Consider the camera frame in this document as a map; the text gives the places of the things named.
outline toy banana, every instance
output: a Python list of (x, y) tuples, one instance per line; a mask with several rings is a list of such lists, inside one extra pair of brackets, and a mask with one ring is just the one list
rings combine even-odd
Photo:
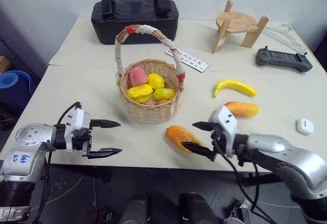
[(238, 90), (246, 95), (255, 96), (256, 91), (253, 87), (244, 84), (242, 82), (236, 81), (236, 80), (221, 80), (219, 81), (214, 88), (214, 97), (217, 96), (218, 91), (220, 91), (223, 88), (230, 88), (234, 90)]

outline wooden stool leg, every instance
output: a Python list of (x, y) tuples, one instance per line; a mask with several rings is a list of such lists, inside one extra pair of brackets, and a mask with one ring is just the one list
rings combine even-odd
[(233, 1), (227, 1), (224, 12), (230, 12), (232, 6), (233, 6)]
[(229, 26), (229, 22), (230, 20), (224, 20), (223, 25), (221, 26), (221, 28), (218, 29), (218, 36), (213, 48), (213, 53), (216, 53), (223, 47), (223, 43), (225, 41), (224, 38), (226, 38), (227, 35), (226, 30)]
[(259, 37), (260, 33), (262, 32), (262, 30), (264, 29), (264, 27), (266, 26), (268, 21), (269, 21), (268, 16), (261, 17), (261, 19), (257, 25), (258, 26), (257, 31), (246, 33), (246, 36), (245, 36), (241, 46), (252, 48), (252, 46), (256, 42), (257, 38)]

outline orange toy mango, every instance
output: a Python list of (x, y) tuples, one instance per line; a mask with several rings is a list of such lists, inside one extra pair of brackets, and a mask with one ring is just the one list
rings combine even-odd
[(180, 127), (180, 126), (170, 126), (166, 129), (166, 136), (170, 139), (176, 146), (178, 146), (183, 151), (188, 153), (192, 153), (190, 150), (186, 149), (182, 142), (190, 141), (201, 145), (201, 142), (196, 139), (191, 132), (187, 129)]
[(162, 99), (162, 100), (157, 101), (155, 104), (156, 104), (156, 105), (160, 105), (160, 104), (166, 103), (166, 102), (168, 102), (168, 101), (169, 101), (169, 100), (167, 100), (167, 99)]
[(225, 106), (235, 116), (249, 117), (259, 112), (259, 107), (252, 103), (230, 102), (226, 103)]

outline gray floor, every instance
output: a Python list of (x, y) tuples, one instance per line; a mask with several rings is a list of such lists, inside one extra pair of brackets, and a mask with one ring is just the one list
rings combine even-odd
[[(0, 133), (1, 149), (9, 132)], [(178, 197), (183, 192), (202, 195), (220, 221), (228, 216), (231, 205), (243, 198), (234, 175), (230, 172), (124, 167), (110, 167), (110, 171), (109, 183), (96, 180), (97, 205), (115, 209), (117, 218), (128, 200), (138, 192), (151, 195), (151, 223), (155, 224), (178, 223)], [(33, 192), (32, 212), (26, 223), (32, 223), (34, 219), (41, 190), (40, 180)], [(254, 187), (247, 187), (246, 190), (251, 196), (254, 195)], [(289, 190), (283, 183), (262, 185), (259, 205), (277, 223), (305, 224), (299, 207), (292, 202), (289, 195)], [(45, 206), (40, 218), (43, 223), (88, 223), (89, 213), (94, 209), (94, 178), (52, 165), (48, 201), (51, 202)], [(252, 213), (250, 219), (252, 224), (265, 223)]]

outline black game controller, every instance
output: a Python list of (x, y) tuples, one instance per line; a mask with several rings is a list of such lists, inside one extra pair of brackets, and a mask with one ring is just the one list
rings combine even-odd
[(257, 65), (263, 66), (273, 64), (285, 67), (296, 68), (300, 72), (307, 72), (312, 68), (311, 63), (307, 60), (306, 54), (290, 54), (285, 52), (270, 51), (267, 46), (258, 50), (255, 60)]

